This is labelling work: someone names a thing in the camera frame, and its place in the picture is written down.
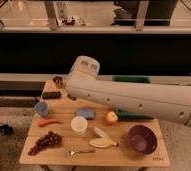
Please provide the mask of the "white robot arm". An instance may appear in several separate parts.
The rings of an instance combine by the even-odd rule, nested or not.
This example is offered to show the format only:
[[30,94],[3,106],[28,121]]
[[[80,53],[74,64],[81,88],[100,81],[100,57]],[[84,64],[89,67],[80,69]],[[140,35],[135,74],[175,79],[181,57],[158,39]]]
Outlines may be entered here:
[[94,58],[78,56],[67,77],[67,93],[191,128],[191,86],[103,81],[97,79],[99,69]]

